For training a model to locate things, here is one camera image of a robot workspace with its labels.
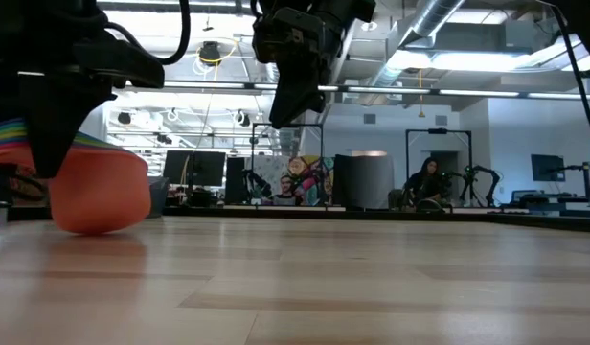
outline light wood laminate floor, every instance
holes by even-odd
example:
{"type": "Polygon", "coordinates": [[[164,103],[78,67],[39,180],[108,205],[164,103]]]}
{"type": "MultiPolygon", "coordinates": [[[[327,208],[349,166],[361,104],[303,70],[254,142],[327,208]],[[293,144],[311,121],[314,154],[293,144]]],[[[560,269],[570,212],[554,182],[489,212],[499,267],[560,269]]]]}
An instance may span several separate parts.
{"type": "Polygon", "coordinates": [[[590,234],[163,218],[0,229],[0,345],[590,345],[590,234]]]}

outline rainbow striped fabric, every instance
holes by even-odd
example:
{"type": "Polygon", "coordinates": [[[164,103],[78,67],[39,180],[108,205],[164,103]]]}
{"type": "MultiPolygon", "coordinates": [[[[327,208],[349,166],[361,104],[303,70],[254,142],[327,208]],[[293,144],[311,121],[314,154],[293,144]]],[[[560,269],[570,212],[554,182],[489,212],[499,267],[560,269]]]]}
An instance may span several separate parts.
{"type": "MultiPolygon", "coordinates": [[[[14,119],[0,123],[0,150],[27,145],[27,129],[23,119],[14,119]]],[[[80,133],[76,134],[72,148],[80,149],[102,149],[102,150],[120,150],[129,152],[126,149],[105,143],[90,135],[80,133]]]]}

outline computer monitor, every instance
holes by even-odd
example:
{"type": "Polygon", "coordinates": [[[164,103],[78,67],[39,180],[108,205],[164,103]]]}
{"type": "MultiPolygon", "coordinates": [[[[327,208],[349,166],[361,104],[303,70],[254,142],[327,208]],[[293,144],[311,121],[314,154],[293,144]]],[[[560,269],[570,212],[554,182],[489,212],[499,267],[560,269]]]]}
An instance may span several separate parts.
{"type": "Polygon", "coordinates": [[[225,157],[224,152],[169,150],[163,177],[168,178],[171,184],[188,184],[189,173],[193,170],[193,185],[220,187],[224,175],[225,157]]]}
{"type": "Polygon", "coordinates": [[[532,154],[533,181],[565,182],[565,172],[556,172],[557,169],[563,167],[562,157],[532,154]]]}

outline doorway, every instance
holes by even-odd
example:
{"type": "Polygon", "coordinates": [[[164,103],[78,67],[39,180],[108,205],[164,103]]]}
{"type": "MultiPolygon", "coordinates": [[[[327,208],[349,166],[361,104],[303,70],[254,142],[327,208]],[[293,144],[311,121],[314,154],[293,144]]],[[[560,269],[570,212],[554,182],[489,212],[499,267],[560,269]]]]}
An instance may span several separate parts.
{"type": "MultiPolygon", "coordinates": [[[[459,153],[456,151],[431,151],[429,156],[438,161],[441,173],[454,172],[459,173],[459,153]]],[[[451,200],[459,200],[459,182],[457,179],[452,179],[452,187],[450,193],[451,200]]]]}

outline woman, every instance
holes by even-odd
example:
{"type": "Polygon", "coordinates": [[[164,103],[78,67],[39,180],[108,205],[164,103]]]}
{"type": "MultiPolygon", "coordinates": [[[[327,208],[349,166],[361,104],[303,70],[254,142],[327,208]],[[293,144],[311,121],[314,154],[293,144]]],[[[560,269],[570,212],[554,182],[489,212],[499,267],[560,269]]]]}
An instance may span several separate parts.
{"type": "Polygon", "coordinates": [[[442,199],[442,184],[440,181],[440,166],[435,158],[427,158],[420,171],[410,176],[405,185],[405,190],[415,200],[415,204],[423,199],[442,199]]]}

